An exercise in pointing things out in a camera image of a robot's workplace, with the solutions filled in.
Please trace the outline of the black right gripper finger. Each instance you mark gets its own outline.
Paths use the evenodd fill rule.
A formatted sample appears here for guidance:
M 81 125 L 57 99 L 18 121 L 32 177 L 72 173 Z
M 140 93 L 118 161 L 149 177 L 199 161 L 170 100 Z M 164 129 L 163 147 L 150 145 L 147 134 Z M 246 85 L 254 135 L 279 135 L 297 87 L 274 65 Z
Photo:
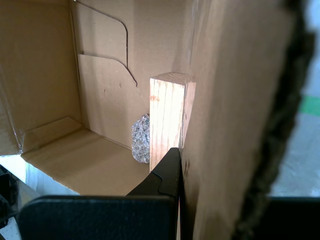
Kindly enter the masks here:
M 23 240 L 174 240 L 181 156 L 171 148 L 126 196 L 47 195 L 18 214 Z
M 272 196 L 253 240 L 319 240 L 320 198 Z

